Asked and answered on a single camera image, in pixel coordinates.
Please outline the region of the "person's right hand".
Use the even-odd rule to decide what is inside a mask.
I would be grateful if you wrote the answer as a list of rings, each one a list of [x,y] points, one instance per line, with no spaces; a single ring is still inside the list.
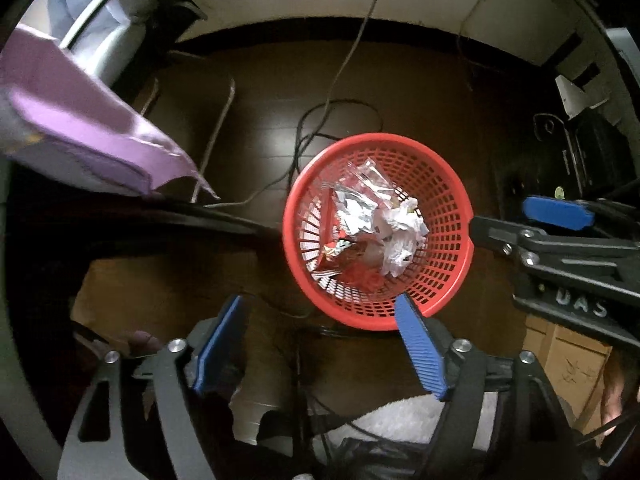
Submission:
[[[612,350],[603,369],[603,393],[600,415],[603,425],[622,414],[625,402],[634,394],[639,397],[637,382],[639,364],[633,356]]]

